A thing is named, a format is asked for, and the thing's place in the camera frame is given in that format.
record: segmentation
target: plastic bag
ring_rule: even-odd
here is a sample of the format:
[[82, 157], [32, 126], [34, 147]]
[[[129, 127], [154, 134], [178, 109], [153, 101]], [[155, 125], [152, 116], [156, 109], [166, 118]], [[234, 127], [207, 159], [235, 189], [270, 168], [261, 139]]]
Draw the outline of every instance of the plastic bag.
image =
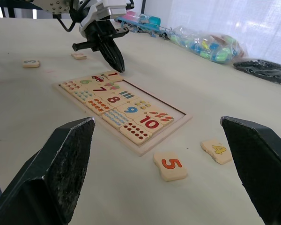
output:
[[235, 69], [281, 84], [281, 64], [265, 60], [246, 60], [233, 64]]
[[229, 35], [197, 32], [183, 26], [167, 34], [173, 43], [212, 62], [229, 63], [245, 55], [239, 43]]

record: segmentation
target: white curtain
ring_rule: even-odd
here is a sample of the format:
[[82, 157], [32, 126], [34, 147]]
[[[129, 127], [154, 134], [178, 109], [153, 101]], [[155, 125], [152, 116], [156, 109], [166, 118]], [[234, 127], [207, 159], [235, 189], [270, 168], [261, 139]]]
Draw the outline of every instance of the white curtain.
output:
[[146, 6], [145, 13], [160, 15], [165, 22], [163, 26], [183, 25], [193, 30], [228, 34], [244, 43], [250, 57], [281, 63], [281, 0], [162, 2], [167, 5], [155, 9]]

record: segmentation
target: red number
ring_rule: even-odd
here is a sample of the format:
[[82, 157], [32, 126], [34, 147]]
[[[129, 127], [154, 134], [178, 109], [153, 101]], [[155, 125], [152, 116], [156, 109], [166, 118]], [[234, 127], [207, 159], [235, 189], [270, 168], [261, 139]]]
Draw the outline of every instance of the red number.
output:
[[181, 163], [179, 162], [178, 159], [170, 159], [169, 162], [170, 162], [170, 165], [167, 165], [165, 159], [161, 160], [161, 163], [162, 163], [163, 166], [164, 166], [165, 168], [167, 168], [167, 169], [170, 169], [170, 170], [174, 169], [174, 168], [176, 167], [175, 163], [177, 163], [177, 166], [178, 166], [178, 167], [180, 167], [180, 168], [182, 167], [182, 165], [181, 165]]
[[93, 90], [93, 91], [101, 91], [101, 90], [106, 90], [104, 87], [100, 87], [101, 89]]
[[[140, 123], [144, 123], [146, 122], [147, 120], [149, 120], [151, 117], [149, 116], [146, 116], [143, 120], [140, 121]], [[156, 127], [159, 126], [159, 122], [157, 122], [156, 120], [150, 120], [148, 121], [147, 123], [145, 123], [145, 126], [150, 128], [150, 129], [154, 129]]]
[[108, 76], [118, 75], [118, 73], [108, 74]]
[[107, 101], [109, 101], [111, 103], [115, 103], [119, 100], [121, 100], [119, 97], [110, 97], [109, 99], [107, 99]]

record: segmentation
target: number 10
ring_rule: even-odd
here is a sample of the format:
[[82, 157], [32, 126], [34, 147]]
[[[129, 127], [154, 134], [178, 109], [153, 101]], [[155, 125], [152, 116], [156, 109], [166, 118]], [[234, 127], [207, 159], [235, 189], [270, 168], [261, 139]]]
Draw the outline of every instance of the number 10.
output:
[[[143, 120], [140, 121], [140, 123], [144, 123], [149, 119], [151, 119], [151, 117], [146, 116]], [[154, 129], [154, 128], [159, 126], [159, 122], [157, 122], [156, 120], [149, 120], [148, 122], [145, 123], [145, 126], [150, 128], [150, 129]]]

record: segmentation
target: wooden puzzle board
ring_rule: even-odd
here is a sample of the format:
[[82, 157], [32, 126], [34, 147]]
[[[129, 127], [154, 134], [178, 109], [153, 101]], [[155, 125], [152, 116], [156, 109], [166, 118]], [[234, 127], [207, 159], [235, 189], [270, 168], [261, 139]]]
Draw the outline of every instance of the wooden puzzle board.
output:
[[[90, 75], [90, 76], [100, 76], [101, 74], [102, 73]], [[74, 78], [73, 80], [78, 80], [78, 79], [81, 80], [84, 78], [89, 78], [90, 76]], [[191, 115], [186, 114], [182, 110], [175, 108], [174, 106], [170, 105], [169, 103], [167, 103], [167, 102], [159, 99], [158, 97], [154, 96], [153, 94], [147, 92], [146, 90], [144, 90], [140, 87], [137, 87], [135, 84], [132, 84], [125, 80], [116, 82], [116, 84], [118, 86], [120, 86], [121, 89], [127, 89], [127, 90], [133, 92], [133, 94], [135, 94], [136, 96], [150, 102], [151, 105], [162, 108], [169, 115], [171, 115], [171, 117], [174, 118], [173, 122], [171, 122], [167, 126], [163, 127], [162, 129], [160, 129], [156, 133], [154, 133], [153, 136], [148, 141], [144, 142], [141, 145], [137, 145], [133, 141], [129, 140], [119, 130], [117, 130], [112, 125], [110, 125], [108, 122], [106, 122], [104, 119], [102, 119], [102, 116], [95, 114], [86, 105], [84, 105], [82, 102], [77, 100], [73, 95], [71, 95], [69, 92], [67, 92], [65, 89], [63, 89], [61, 87], [61, 84], [62, 83], [56, 83], [53, 86], [59, 92], [61, 92], [64, 96], [66, 96], [68, 99], [70, 99], [72, 102], [74, 102], [77, 106], [79, 106], [86, 114], [88, 114], [89, 116], [93, 116], [95, 118], [96, 122], [99, 122], [106, 129], [111, 131], [122, 143], [124, 143], [126, 146], [128, 146], [131, 150], [133, 150], [139, 156], [142, 156], [143, 154], [145, 154], [146, 152], [151, 150], [158, 143], [160, 143], [162, 140], [167, 138], [170, 134], [172, 134], [175, 130], [179, 129], [183, 124], [185, 124], [187, 121], [189, 121], [192, 118]]]

